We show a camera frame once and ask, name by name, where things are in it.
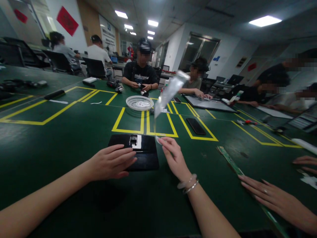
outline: black phone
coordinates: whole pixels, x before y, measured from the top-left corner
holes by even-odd
[[[198,135],[206,135],[204,129],[199,125],[198,121],[195,118],[187,118],[186,119],[194,132]]]
[[[179,98],[173,98],[175,102],[181,103]]]

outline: person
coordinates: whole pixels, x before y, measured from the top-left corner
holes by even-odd
[[[89,46],[87,49],[88,58],[102,61],[102,64],[106,71],[106,76],[111,76],[112,72],[107,69],[105,65],[105,61],[108,62],[109,64],[113,64],[113,63],[108,53],[103,49],[102,40],[100,39],[98,35],[93,35],[91,36],[90,39],[91,39],[92,45]]]
[[[196,59],[191,65],[191,71],[187,73],[191,78],[187,81],[183,87],[178,91],[180,94],[195,94],[200,98],[212,99],[209,94],[204,94],[200,91],[201,76],[209,70],[207,60],[205,58]]]
[[[72,69],[80,69],[78,61],[80,54],[76,54],[69,47],[65,46],[65,37],[59,32],[52,31],[50,32],[50,38],[52,51],[64,54],[70,62]]]
[[[263,80],[260,85],[247,88],[237,103],[248,104],[254,107],[261,105],[275,109],[273,105],[266,105],[262,102],[267,93],[278,93],[279,87],[286,87],[289,85],[289,78],[285,74],[280,74],[278,78],[274,77],[275,76],[272,75],[266,80]]]
[[[317,159],[303,156],[295,159],[293,163],[317,165]],[[307,167],[302,169],[317,175],[317,170]],[[276,212],[300,230],[310,235],[317,235],[317,216],[297,198],[265,180],[258,182],[247,176],[239,176],[239,178],[242,186],[253,193],[259,203]]]
[[[317,58],[317,48],[313,48],[298,54],[297,58],[287,59],[282,63],[274,65],[260,74],[255,81],[253,87],[259,86],[266,81],[268,77],[271,79],[278,78],[280,75],[287,75],[288,71],[298,71],[299,67],[305,67],[305,63],[311,63]]]
[[[305,90],[300,90],[295,93],[280,94],[270,101],[267,105],[274,106],[275,110],[285,111],[292,114],[301,114],[308,109],[305,99],[317,97],[317,83],[313,83]]]
[[[240,237],[192,176],[176,141],[168,137],[159,141],[172,173],[185,182],[202,236]],[[132,148],[123,149],[122,144],[102,149],[62,177],[3,209],[0,237],[27,237],[56,207],[89,182],[128,176],[125,170],[137,160],[135,155]]]
[[[159,79],[152,66],[148,65],[152,50],[151,42],[141,38],[138,42],[137,61],[129,62],[125,65],[122,83],[139,88],[138,84],[145,87],[142,91],[149,91],[159,87]]]

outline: doorway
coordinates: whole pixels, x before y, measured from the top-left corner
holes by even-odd
[[[207,59],[208,65],[219,47],[220,40],[210,36],[190,33],[179,69],[189,72],[192,62],[197,58]]]

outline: green workbench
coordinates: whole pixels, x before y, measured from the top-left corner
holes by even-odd
[[[113,134],[154,135],[154,116],[126,106],[125,100],[139,95],[124,86],[122,94],[96,81],[90,88],[75,76],[24,69],[32,81],[42,79],[50,87],[65,90],[55,100],[34,97],[3,107],[0,112],[0,209],[62,176],[107,147]],[[0,72],[1,80],[20,78],[23,73]],[[45,95],[48,89],[26,95]],[[151,91],[157,99],[159,91]],[[196,173],[206,193],[238,232],[270,229],[266,215],[241,186],[239,179],[216,150],[223,146],[247,176],[265,179],[296,196],[317,211],[316,190],[300,181],[299,166],[291,162],[312,155],[287,136],[270,127],[240,126],[236,120],[260,117],[257,109],[237,107],[239,114],[168,104],[170,114],[157,119],[157,134],[174,137],[181,146],[188,168]],[[197,136],[186,118],[196,118],[206,129]],[[164,153],[157,144],[159,170],[132,172],[120,180],[92,182],[61,204],[30,237],[178,237],[199,234],[193,210],[177,186]],[[275,213],[277,221],[290,225]]]

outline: red decoration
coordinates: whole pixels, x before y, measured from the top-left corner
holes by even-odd
[[[250,72],[251,70],[255,69],[256,67],[257,67],[257,63],[250,64],[248,66],[248,71]]]
[[[27,16],[24,15],[22,12],[20,12],[18,9],[15,9],[14,10],[14,13],[16,14],[17,18],[23,22],[24,24],[26,23],[27,21]]]
[[[68,11],[62,7],[57,15],[56,20],[64,27],[64,29],[73,36],[78,28],[78,23],[72,18]]]

